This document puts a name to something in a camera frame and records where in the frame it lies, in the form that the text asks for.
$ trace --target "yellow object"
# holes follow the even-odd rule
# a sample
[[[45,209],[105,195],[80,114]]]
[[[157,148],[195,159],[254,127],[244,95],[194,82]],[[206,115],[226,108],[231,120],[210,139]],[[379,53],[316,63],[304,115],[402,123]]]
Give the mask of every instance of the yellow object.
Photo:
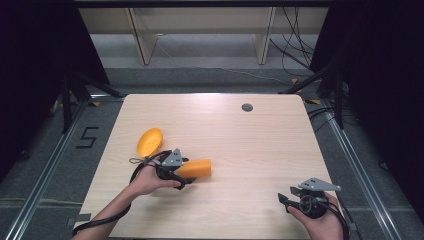
[[[162,145],[162,132],[159,128],[147,130],[138,140],[137,153],[140,157],[148,157],[158,152]]]
[[[198,178],[210,176],[212,174],[211,160],[202,159],[184,162],[184,164],[178,168],[178,176],[182,178]]]

